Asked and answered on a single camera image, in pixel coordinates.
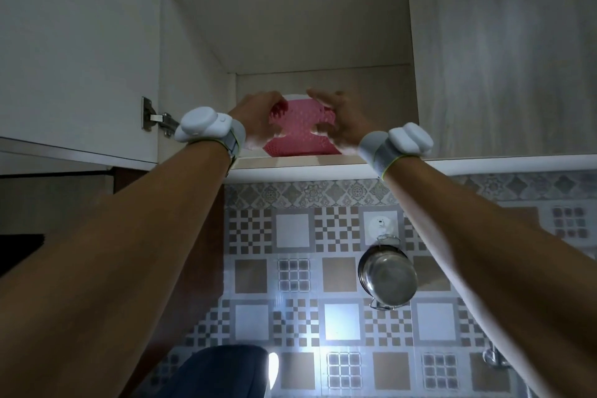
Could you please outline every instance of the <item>red plastic basket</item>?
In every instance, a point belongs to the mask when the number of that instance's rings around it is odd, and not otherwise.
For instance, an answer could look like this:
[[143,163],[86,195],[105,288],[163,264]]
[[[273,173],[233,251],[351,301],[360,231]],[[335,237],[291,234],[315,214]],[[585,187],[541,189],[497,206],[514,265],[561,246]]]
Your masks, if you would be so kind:
[[334,112],[308,96],[299,98],[290,99],[285,112],[272,109],[270,122],[282,126],[286,136],[269,141],[264,147],[266,153],[272,157],[340,154],[327,137],[311,134],[316,123],[333,124]]

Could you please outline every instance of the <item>metal hinge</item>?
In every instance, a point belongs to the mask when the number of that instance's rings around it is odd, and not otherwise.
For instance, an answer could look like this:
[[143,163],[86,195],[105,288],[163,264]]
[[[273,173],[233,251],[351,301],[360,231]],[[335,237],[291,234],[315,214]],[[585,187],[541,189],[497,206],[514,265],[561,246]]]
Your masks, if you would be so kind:
[[176,128],[179,125],[179,122],[172,118],[172,116],[170,116],[170,114],[168,114],[167,112],[158,115],[152,106],[151,99],[143,97],[142,100],[143,111],[141,127],[143,128],[143,130],[150,132],[153,126],[157,124],[158,127],[164,130],[165,137],[172,137],[176,131]]

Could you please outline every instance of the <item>stainless steel pot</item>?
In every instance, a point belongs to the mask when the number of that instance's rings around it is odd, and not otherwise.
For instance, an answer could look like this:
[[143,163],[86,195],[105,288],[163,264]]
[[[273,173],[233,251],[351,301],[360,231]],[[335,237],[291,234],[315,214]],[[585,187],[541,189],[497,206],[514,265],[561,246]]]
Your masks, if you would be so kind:
[[397,247],[375,244],[361,257],[358,268],[361,285],[373,298],[375,310],[394,310],[417,291],[417,274],[408,257]]

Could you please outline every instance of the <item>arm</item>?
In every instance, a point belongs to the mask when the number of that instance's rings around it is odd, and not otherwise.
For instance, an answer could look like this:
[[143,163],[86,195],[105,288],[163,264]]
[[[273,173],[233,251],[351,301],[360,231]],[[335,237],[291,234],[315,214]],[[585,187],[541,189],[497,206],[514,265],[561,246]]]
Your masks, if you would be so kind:
[[[341,151],[375,130],[344,94],[313,91]],[[597,390],[597,264],[556,236],[512,219],[424,161],[403,157],[384,180],[483,330],[539,396]]]
[[[245,145],[280,133],[268,117],[283,101],[250,95],[230,113],[245,126]],[[0,279],[4,396],[118,395],[229,164],[217,142],[186,146]]]

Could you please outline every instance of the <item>white light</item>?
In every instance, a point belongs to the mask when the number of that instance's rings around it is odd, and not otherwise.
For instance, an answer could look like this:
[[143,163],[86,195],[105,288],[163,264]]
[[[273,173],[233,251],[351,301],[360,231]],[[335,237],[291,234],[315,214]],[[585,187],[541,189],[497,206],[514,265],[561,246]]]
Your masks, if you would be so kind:
[[267,372],[269,377],[269,389],[273,389],[273,385],[276,383],[276,378],[278,377],[278,370],[280,368],[280,360],[278,359],[278,355],[276,353],[269,353],[267,357]]

